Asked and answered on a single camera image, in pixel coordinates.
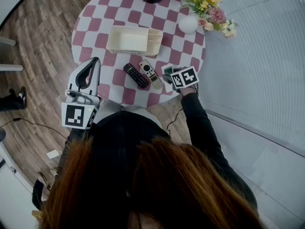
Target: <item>white pants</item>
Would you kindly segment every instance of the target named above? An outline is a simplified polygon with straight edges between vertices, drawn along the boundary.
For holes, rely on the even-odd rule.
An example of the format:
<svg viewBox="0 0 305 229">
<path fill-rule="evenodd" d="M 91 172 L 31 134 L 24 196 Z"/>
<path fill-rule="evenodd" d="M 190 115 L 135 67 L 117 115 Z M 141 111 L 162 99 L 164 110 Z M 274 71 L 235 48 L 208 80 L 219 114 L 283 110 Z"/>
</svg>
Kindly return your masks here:
<svg viewBox="0 0 305 229">
<path fill-rule="evenodd" d="M 101 106 L 96 113 L 96 116 L 93 120 L 94 123 L 99 123 L 102 119 L 116 113 L 122 110 L 122 107 L 120 104 L 117 104 L 111 100 L 106 100 L 104 103 L 101 103 Z M 138 115 L 142 115 L 152 121 L 154 121 L 160 128 L 162 128 L 162 125 L 158 118 L 151 113 L 149 113 L 146 109 L 135 107 L 135 106 L 128 106 L 126 108 L 123 108 L 124 111 L 132 112 Z"/>
</svg>

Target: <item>beige remote control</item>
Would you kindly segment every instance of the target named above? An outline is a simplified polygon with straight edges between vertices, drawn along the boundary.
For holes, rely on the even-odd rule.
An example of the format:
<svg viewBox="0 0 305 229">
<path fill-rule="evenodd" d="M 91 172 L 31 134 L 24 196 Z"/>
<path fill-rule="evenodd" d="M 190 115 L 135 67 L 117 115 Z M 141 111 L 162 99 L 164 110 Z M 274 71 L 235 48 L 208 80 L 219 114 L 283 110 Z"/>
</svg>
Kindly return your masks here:
<svg viewBox="0 0 305 229">
<path fill-rule="evenodd" d="M 155 87 L 155 89 L 160 89 L 163 86 L 162 81 L 157 76 L 151 65 L 147 62 L 147 60 L 143 60 L 139 63 L 141 68 L 144 70 L 144 72 L 147 74 L 149 80 L 151 81 L 152 85 Z"/>
</svg>

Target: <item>remote control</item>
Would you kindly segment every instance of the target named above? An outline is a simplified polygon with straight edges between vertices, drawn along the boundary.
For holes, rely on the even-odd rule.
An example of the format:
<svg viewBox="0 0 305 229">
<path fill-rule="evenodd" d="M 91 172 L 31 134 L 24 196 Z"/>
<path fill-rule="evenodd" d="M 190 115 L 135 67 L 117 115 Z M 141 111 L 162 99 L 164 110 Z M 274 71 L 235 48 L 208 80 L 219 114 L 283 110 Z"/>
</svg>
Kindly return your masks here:
<svg viewBox="0 0 305 229">
<path fill-rule="evenodd" d="M 146 75 L 148 76 L 149 80 L 152 82 L 152 85 L 155 89 L 162 88 L 163 84 L 160 78 L 157 76 L 151 65 L 147 62 L 147 60 L 143 60 L 139 63 L 141 68 L 145 71 Z"/>
<path fill-rule="evenodd" d="M 130 63 L 126 64 L 123 70 L 135 81 L 141 88 L 145 88 L 148 86 L 148 81 L 141 76 L 139 72 L 134 68 L 134 66 Z"/>
</svg>

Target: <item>white table leg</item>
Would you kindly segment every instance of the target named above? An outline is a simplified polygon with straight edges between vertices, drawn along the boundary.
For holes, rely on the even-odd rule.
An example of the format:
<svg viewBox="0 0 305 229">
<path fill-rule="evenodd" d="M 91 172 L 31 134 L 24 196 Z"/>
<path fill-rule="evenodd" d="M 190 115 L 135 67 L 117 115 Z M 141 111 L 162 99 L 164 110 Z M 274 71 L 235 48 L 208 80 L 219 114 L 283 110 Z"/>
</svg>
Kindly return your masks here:
<svg viewBox="0 0 305 229">
<path fill-rule="evenodd" d="M 0 64 L 0 71 L 22 71 L 22 65 L 16 64 Z"/>
<path fill-rule="evenodd" d="M 2 37 L 2 36 L 0 36 L 0 43 L 12 45 L 12 46 L 16 45 L 16 41 L 8 39 L 8 38 L 5 38 L 5 37 Z"/>
</svg>

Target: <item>checkered tablecloth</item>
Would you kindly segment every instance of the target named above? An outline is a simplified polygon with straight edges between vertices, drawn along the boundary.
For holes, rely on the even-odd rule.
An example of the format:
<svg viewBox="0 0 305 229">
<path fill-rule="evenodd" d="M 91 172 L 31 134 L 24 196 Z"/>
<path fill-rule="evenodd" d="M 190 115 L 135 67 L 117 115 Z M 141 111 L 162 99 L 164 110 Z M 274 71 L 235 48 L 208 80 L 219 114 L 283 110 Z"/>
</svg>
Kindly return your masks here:
<svg viewBox="0 0 305 229">
<path fill-rule="evenodd" d="M 178 28 L 188 9 L 179 11 L 180 0 L 162 0 L 149 4 L 142 0 L 91 0 L 77 19 L 72 34 L 72 54 L 78 64 L 99 57 L 102 63 L 98 94 L 122 105 L 148 107 L 177 95 L 156 90 L 151 84 L 142 89 L 124 71 L 131 63 L 146 78 L 139 62 L 146 59 L 159 76 L 161 67 L 172 63 L 181 67 L 194 66 L 199 71 L 205 51 L 202 28 L 184 34 Z M 108 34 L 113 25 L 153 28 L 163 31 L 160 52 L 155 57 L 112 54 L 106 50 Z"/>
</svg>

